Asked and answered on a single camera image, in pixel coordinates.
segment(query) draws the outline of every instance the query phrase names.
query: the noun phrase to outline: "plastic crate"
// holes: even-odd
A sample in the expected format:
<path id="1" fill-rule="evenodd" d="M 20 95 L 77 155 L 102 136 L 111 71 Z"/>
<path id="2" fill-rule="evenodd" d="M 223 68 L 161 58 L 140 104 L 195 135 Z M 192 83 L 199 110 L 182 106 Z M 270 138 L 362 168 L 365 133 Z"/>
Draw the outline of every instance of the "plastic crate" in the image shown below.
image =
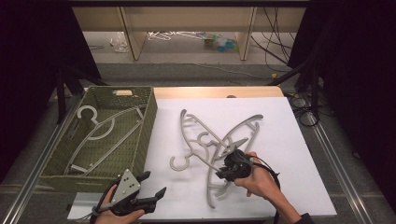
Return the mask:
<path id="1" fill-rule="evenodd" d="M 97 112 L 94 121 L 90 106 Z M 125 169 L 140 175 L 144 172 L 157 108 L 151 87 L 89 87 L 78 107 L 80 118 L 76 111 L 46 161 L 41 181 L 59 191 L 103 192 Z M 74 154 L 71 164 L 82 171 L 71 169 L 69 162 Z"/>

